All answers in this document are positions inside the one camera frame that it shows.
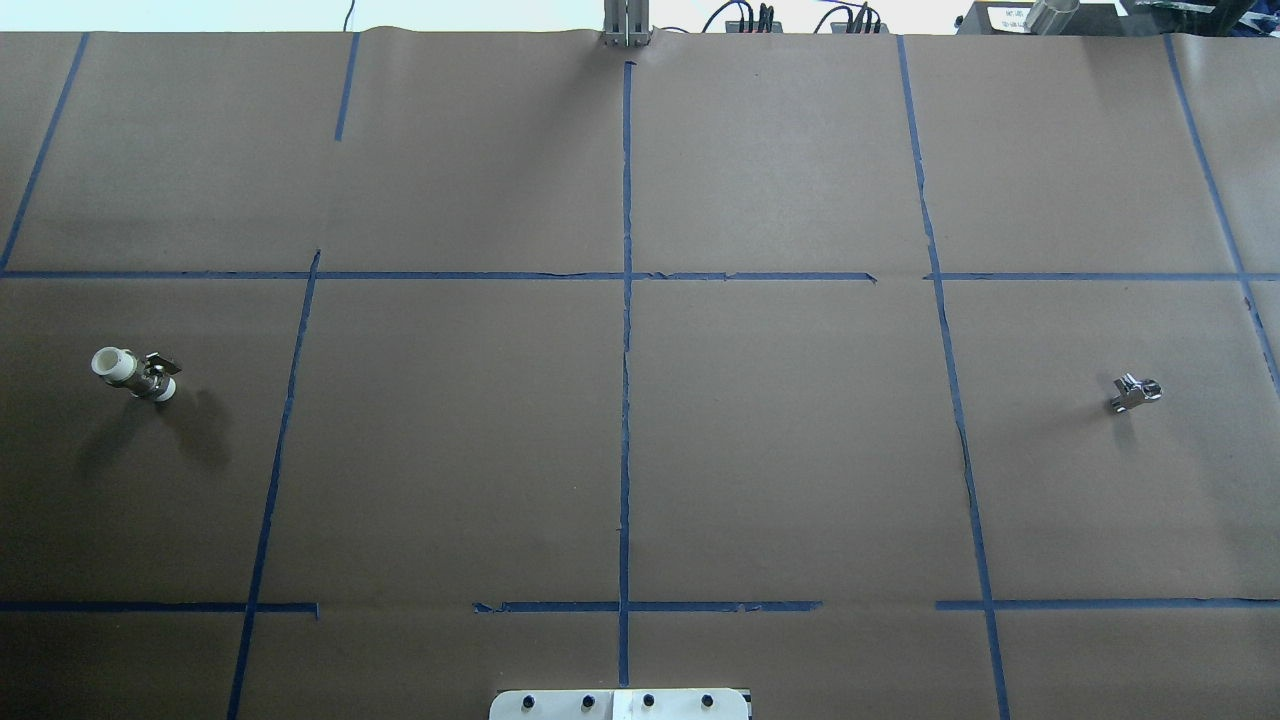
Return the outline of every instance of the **grid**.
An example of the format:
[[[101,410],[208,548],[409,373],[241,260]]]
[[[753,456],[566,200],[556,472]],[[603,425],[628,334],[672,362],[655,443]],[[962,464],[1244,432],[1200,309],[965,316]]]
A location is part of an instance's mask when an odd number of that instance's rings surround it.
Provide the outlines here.
[[[56,109],[50,118],[49,128],[45,133],[40,151],[32,168],[28,183],[23,192],[18,210],[13,219],[4,254],[0,255],[0,278],[6,279],[291,279],[306,282],[306,293],[298,320],[298,329],[294,342],[293,357],[289,369],[288,389],[280,415],[279,433],[275,446],[275,456],[270,473],[266,501],[262,514],[257,551],[255,556],[251,585],[246,602],[0,602],[0,611],[4,612],[218,612],[239,614],[243,616],[243,629],[241,637],[239,655],[237,657],[234,683],[228,705],[228,717],[238,715],[241,692],[246,667],[250,661],[251,641],[253,634],[255,618],[259,612],[285,612],[307,614],[319,619],[320,607],[315,602],[287,602],[265,603],[260,602],[262,571],[269,548],[271,519],[279,488],[279,478],[285,457],[285,439],[293,410],[294,391],[297,383],[298,364],[303,352],[303,342],[307,331],[307,322],[311,313],[311,304],[319,281],[344,281],[344,279],[388,279],[388,281],[517,281],[517,282],[620,282],[623,288],[623,337],[622,337],[622,387],[621,387],[621,457],[620,457],[620,489],[621,505],[618,521],[621,527],[618,541],[618,598],[616,601],[504,601],[497,606],[476,602],[472,610],[481,615],[497,614],[564,614],[564,612],[593,612],[614,614],[618,623],[618,684],[627,687],[630,683],[630,653],[628,653],[628,620],[631,612],[813,612],[822,607],[819,600],[727,600],[727,601],[669,601],[645,602],[632,601],[630,597],[630,351],[631,351],[631,320],[632,320],[632,287],[635,282],[664,282],[664,281],[777,281],[777,282],[805,282],[805,281],[845,281],[845,282],[877,282],[868,273],[786,273],[786,272],[750,272],[750,273],[707,273],[707,272],[676,272],[652,273],[637,272],[632,266],[632,237],[631,237],[631,87],[635,69],[634,61],[625,61],[622,67],[623,108],[622,108],[622,243],[623,243],[623,270],[590,272],[573,274],[554,274],[538,272],[323,272],[320,270],[321,254],[317,251],[306,272],[61,272],[61,270],[19,270],[8,272],[6,265],[19,240],[23,219],[32,193],[37,187],[41,168],[49,152],[50,145],[63,114],[67,97],[73,90],[77,70],[86,53],[88,33],[82,35],[74,59],[67,73],[67,79],[58,100]],[[1277,598],[1190,598],[1190,597],[1144,597],[1144,598],[1079,598],[1079,600],[1018,600],[997,598],[991,588],[991,578],[986,553],[986,541],[982,528],[982,516],[978,500],[978,489],[974,479],[974,469],[969,451],[969,438],[965,425],[964,404],[961,398],[960,378],[956,369],[955,351],[952,346],[951,329],[947,320],[947,306],[945,299],[946,283],[951,282],[998,282],[998,281],[1051,281],[1051,282],[1238,282],[1243,293],[1244,304],[1251,315],[1251,322],[1257,334],[1261,352],[1268,369],[1275,391],[1280,395],[1280,373],[1276,369],[1275,356],[1270,338],[1262,323],[1253,297],[1251,282],[1274,282],[1280,279],[1280,273],[1248,273],[1240,260],[1235,237],[1222,208],[1212,170],[1206,158],[1196,119],[1187,101],[1181,73],[1178,65],[1178,55],[1169,36],[1165,38],[1165,49],[1169,58],[1169,67],[1172,74],[1187,129],[1196,150],[1197,159],[1204,174],[1207,191],[1212,199],[1213,208],[1226,238],[1228,251],[1235,268],[1235,273],[946,273],[941,266],[938,256],[937,237],[929,215],[929,206],[925,196],[924,159],[920,150],[919,129],[916,127],[915,105],[911,92],[910,69],[906,45],[902,37],[897,37],[897,53],[901,69],[901,82],[909,132],[911,138],[911,151],[919,190],[919,204],[925,236],[929,245],[931,273],[923,279],[931,282],[938,315],[938,329],[941,333],[942,350],[946,359],[948,375],[948,388],[952,402],[952,414],[960,438],[964,457],[964,479],[969,497],[969,520],[977,562],[978,579],[980,585],[979,600],[940,600],[936,610],[941,612],[982,612],[991,657],[992,680],[997,698],[997,712],[1000,717],[1010,717],[1009,691],[1005,684],[1004,660],[1001,653],[997,616],[1000,612],[1025,612],[1025,611],[1057,611],[1057,610],[1155,610],[1155,609],[1280,609]],[[352,83],[356,79],[356,63],[360,46],[360,33],[352,33],[351,51],[347,63],[346,79],[342,90],[342,101],[334,132],[334,140],[342,141],[347,124],[347,108],[351,96]]]

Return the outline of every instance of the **white cylindrical object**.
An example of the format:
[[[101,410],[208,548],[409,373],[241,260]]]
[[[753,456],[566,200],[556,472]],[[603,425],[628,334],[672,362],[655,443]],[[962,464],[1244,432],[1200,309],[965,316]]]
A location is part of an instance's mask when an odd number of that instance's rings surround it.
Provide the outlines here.
[[[164,402],[165,400],[169,400],[170,397],[173,397],[173,393],[175,393],[175,392],[178,392],[178,380],[175,380],[173,378],[169,378],[169,387],[165,388],[165,391],[161,392],[160,396],[156,397],[155,401],[156,402]]]
[[[93,354],[88,364],[93,374],[110,382],[120,382],[138,368],[138,359],[119,347],[104,347]]]

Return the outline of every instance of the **silver metal part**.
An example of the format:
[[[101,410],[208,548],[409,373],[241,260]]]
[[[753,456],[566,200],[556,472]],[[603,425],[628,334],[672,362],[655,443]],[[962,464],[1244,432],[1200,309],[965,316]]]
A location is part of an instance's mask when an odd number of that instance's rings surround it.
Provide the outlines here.
[[[137,364],[133,368],[133,374],[123,380],[102,378],[102,382],[111,387],[123,387],[133,393],[133,397],[141,400],[156,400],[163,397],[165,392],[169,391],[170,383],[173,383],[173,378],[169,375],[182,372],[182,365],[174,360],[164,357],[159,352],[152,352],[142,359],[138,359],[132,350],[123,350],[122,352],[137,360]]]
[[[641,47],[649,45],[649,0],[604,0],[604,44]]]
[[[489,720],[750,720],[751,693],[730,688],[507,691]]]
[[[1027,32],[1060,35],[1078,9],[1080,0],[1036,0],[1027,13]]]
[[[1128,413],[1139,405],[1164,397],[1160,383],[1152,379],[1139,380],[1132,373],[1125,373],[1116,380],[1116,389],[1120,391],[1120,396],[1111,398],[1111,411],[1116,414]]]

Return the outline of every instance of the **blue tape line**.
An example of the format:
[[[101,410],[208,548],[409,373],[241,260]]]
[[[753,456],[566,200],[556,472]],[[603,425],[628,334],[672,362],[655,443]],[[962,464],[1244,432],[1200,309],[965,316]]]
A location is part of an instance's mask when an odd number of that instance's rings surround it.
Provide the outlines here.
[[[243,602],[0,602],[0,612],[244,612]],[[273,602],[259,606],[259,612],[298,612],[320,616],[315,602]]]
[[[636,273],[643,281],[868,281],[869,273]]]
[[[244,685],[244,667],[248,664],[250,641],[253,638],[253,615],[257,612],[257,598],[262,589],[262,568],[266,565],[266,544],[271,537],[271,515],[275,512],[275,497],[280,488],[280,466],[284,461],[284,438],[289,432],[289,416],[293,414],[293,395],[298,384],[298,360],[302,357],[302,341],[307,334],[307,319],[311,316],[311,300],[316,290],[316,269],[320,266],[320,251],[311,259],[307,291],[302,299],[302,316],[298,319],[298,336],[293,342],[293,361],[289,364],[289,384],[284,393],[284,411],[280,414],[280,432],[275,437],[275,459],[271,461],[271,482],[266,488],[266,506],[262,510],[262,529],[257,537],[257,555],[253,557],[253,577],[250,580],[248,603],[244,609],[244,626],[241,630],[239,655],[236,657],[236,675],[232,680],[232,697],[227,706],[227,720],[236,720],[239,712],[241,691]]]
[[[1089,600],[997,600],[996,610],[1280,610],[1280,600],[1248,597],[1121,597]],[[984,603],[972,600],[942,600],[934,603],[942,612],[977,612]]]
[[[472,603],[477,615],[499,612],[617,612],[617,602],[503,602],[492,607],[483,602]]]
[[[504,270],[479,272],[360,272],[330,270],[320,273],[324,281],[621,281],[625,273],[521,273]]]
[[[216,270],[13,270],[12,279],[52,281],[305,281],[306,273]]]
[[[618,612],[617,602],[503,602],[498,607],[475,602],[477,615],[502,612]],[[627,602],[628,612],[813,612],[822,607],[818,600],[745,601],[745,602]]]
[[[622,65],[622,457],[618,502],[618,687],[631,684],[631,73]]]
[[[305,281],[302,272],[273,270],[9,270],[5,278],[65,281]],[[625,273],[529,273],[518,270],[328,270],[323,281],[621,281]],[[1228,273],[942,273],[952,281],[1236,282]],[[1249,282],[1276,282],[1280,273],[1245,273]],[[847,281],[879,282],[868,273],[631,273],[632,281]],[[933,274],[923,279],[932,281]]]
[[[360,33],[351,33],[351,55],[347,56],[347,79],[342,85],[342,105],[338,106],[338,127],[333,140],[342,142],[342,131],[347,127],[347,104],[351,101],[351,81],[356,77],[356,53],[360,50]]]
[[[929,218],[929,205],[924,199],[924,159],[920,152],[920,133],[915,120],[915,102],[911,96],[911,74],[906,61],[906,42],[901,35],[897,36],[897,58],[902,73],[906,122],[911,133],[911,155],[915,160],[915,184],[920,193],[920,215],[924,219],[924,234],[929,238],[929,269],[933,272],[933,296],[938,307],[938,325],[942,331],[942,351],[947,363],[947,379],[951,384],[951,410],[955,415],[956,430],[960,433],[960,448],[964,454],[964,482],[965,488],[969,491],[969,525],[973,532],[974,557],[978,562],[978,582],[982,587],[983,614],[987,621],[987,646],[991,651],[991,673],[996,683],[996,703],[1000,710],[1000,719],[1009,720],[1005,662],[1000,652],[996,609],[992,605],[991,575],[987,570],[987,548],[982,533],[982,515],[978,511],[978,488],[973,479],[969,434],[965,430],[964,404],[960,400],[960,378],[956,373],[955,352],[951,346],[951,327],[947,323],[946,299],[942,292],[942,266],[941,260],[938,260],[938,245],[933,234],[933,220]]]
[[[1174,50],[1172,36],[1165,36],[1165,54],[1169,55],[1169,69],[1174,74],[1174,86],[1178,90],[1178,102],[1183,106],[1183,117],[1187,118],[1187,129],[1192,135],[1192,146],[1196,147],[1196,158],[1199,160],[1201,172],[1204,174],[1204,183],[1208,186],[1210,197],[1213,200],[1213,211],[1217,213],[1217,222],[1222,227],[1222,237],[1226,238],[1226,249],[1231,254],[1231,263],[1235,265],[1236,277],[1240,281],[1240,290],[1244,292],[1244,304],[1253,320],[1253,332],[1262,345],[1262,360],[1267,364],[1267,373],[1271,374],[1271,387],[1276,396],[1280,396],[1280,369],[1276,368],[1276,356],[1271,350],[1271,340],[1267,329],[1262,324],[1262,315],[1258,314],[1258,304],[1253,299],[1253,288],[1249,287],[1248,275],[1244,272],[1244,261],[1240,259],[1240,249],[1235,243],[1235,233],[1231,223],[1226,219],[1226,209],[1222,206],[1222,197],[1217,192],[1217,182],[1213,179],[1213,170],[1208,165],[1208,156],[1204,155],[1204,143],[1201,142],[1199,129],[1196,126],[1196,117],[1192,106],[1187,101],[1187,88],[1183,86],[1183,73],[1178,68],[1178,53]]]
[[[942,273],[943,281],[1235,282],[1229,273]],[[933,274],[924,275],[932,281]]]
[[[58,105],[54,106],[54,115],[49,118],[49,127],[45,129],[45,140],[36,152],[36,163],[31,168],[27,178],[27,188],[22,191],[22,200],[18,201],[18,211],[13,215],[13,225],[9,228],[9,240],[4,245],[4,254],[0,254],[0,273],[9,266],[9,258],[13,255],[13,246],[18,242],[18,232],[22,231],[22,220],[27,217],[27,206],[31,205],[31,193],[36,190],[36,181],[40,179],[40,170],[45,167],[45,158],[49,155],[49,146],[54,142],[54,132],[58,131],[58,120],[63,117],[63,108],[67,106],[67,97],[72,94],[72,85],[76,83],[76,73],[79,72],[79,63],[84,58],[84,46],[88,45],[88,33],[81,33],[79,45],[76,46],[76,56],[72,67],[67,70],[67,79],[63,81],[63,92],[58,96]]]
[[[813,612],[818,600],[764,602],[632,602],[632,612]]]

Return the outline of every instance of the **white label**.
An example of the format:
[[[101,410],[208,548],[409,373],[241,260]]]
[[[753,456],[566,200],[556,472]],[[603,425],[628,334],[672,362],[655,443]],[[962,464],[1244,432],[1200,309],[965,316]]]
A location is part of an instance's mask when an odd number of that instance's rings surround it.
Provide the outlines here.
[[[991,29],[1002,32],[1027,32],[1027,13],[1030,8],[987,8]]]

